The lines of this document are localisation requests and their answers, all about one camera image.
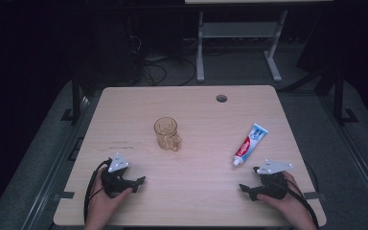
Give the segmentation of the black stand post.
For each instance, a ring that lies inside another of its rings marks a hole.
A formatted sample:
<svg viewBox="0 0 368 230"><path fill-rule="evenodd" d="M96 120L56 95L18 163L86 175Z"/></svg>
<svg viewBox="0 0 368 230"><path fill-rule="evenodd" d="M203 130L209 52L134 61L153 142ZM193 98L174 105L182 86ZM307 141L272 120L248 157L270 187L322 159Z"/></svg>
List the black stand post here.
<svg viewBox="0 0 368 230"><path fill-rule="evenodd" d="M81 115L81 87L79 74L75 73L71 79L72 86L72 107L67 108L61 117L61 121L71 122L73 125L78 121Z"/></svg>
<svg viewBox="0 0 368 230"><path fill-rule="evenodd" d="M333 116L337 122L341 126L345 126L347 123L357 123L358 118L353 110L343 107L344 76L334 66L326 65L289 86L277 89L277 92L292 92L315 79L318 79L318 83L314 87L314 93L317 96L325 97L333 89Z"/></svg>

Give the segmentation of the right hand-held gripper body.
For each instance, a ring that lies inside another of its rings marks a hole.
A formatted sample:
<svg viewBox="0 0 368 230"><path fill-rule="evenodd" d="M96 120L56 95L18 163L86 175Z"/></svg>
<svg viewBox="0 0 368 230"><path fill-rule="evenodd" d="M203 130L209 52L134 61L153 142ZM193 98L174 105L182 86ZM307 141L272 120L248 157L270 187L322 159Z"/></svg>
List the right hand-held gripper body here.
<svg viewBox="0 0 368 230"><path fill-rule="evenodd" d="M254 167L254 172L260 177L261 187L253 188L252 192L276 199L286 196L288 184L283 172L292 169L291 163L284 163L266 159L260 167Z"/></svg>

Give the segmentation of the blue and red toothpaste tube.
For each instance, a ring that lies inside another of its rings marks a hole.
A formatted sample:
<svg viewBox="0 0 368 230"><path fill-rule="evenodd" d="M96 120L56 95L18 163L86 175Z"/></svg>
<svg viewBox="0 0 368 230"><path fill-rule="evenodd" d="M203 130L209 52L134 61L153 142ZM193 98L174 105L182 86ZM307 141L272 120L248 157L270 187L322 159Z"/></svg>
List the blue and red toothpaste tube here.
<svg viewBox="0 0 368 230"><path fill-rule="evenodd" d="M235 153L232 164L235 167L243 164L267 134L268 131L265 128L254 124Z"/></svg>

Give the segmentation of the person's left hand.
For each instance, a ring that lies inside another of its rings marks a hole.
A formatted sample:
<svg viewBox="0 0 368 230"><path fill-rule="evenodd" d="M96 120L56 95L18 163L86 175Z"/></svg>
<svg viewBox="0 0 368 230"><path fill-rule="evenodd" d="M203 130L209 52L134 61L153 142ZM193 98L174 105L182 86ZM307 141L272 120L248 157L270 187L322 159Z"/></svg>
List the person's left hand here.
<svg viewBox="0 0 368 230"><path fill-rule="evenodd" d="M116 210L122 205L127 197L132 193L127 188L114 198L110 198L103 190L101 175L104 168L101 168L96 175L90 193L87 219L85 223L108 224Z"/></svg>

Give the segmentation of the person's right hand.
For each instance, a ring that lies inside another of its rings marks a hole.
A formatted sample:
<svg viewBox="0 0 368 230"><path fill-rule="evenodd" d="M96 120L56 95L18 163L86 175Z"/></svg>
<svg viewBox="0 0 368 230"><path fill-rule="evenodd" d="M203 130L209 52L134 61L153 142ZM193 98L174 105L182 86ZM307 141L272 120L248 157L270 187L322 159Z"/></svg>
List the person's right hand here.
<svg viewBox="0 0 368 230"><path fill-rule="evenodd" d="M312 222L309 211L291 194L283 199L276 199L268 195L257 195L258 200L278 210L290 223Z"/></svg>

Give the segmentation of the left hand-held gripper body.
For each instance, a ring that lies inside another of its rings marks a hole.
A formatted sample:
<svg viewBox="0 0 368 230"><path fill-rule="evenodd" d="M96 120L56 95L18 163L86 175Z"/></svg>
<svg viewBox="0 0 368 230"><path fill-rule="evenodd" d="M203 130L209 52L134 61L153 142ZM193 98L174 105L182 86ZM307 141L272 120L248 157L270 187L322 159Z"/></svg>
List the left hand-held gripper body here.
<svg viewBox="0 0 368 230"><path fill-rule="evenodd" d="M135 183L136 180L123 179L123 175L128 167L129 163L120 153L116 153L106 162L101 180L103 189L109 197L114 198L127 188L131 189L132 186L138 186Z"/></svg>

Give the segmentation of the white metal stand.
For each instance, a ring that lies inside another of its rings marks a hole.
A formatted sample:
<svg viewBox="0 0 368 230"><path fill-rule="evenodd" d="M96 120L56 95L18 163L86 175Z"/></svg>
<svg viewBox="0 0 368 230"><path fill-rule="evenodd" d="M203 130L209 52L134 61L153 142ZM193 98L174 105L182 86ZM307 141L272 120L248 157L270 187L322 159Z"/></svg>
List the white metal stand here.
<svg viewBox="0 0 368 230"><path fill-rule="evenodd" d="M271 38L271 47L264 51L264 58L274 81L282 80L274 55L286 22L288 12L282 11L277 21L267 22L205 22L204 13L198 14L196 80L205 81L203 41L206 38Z"/></svg>

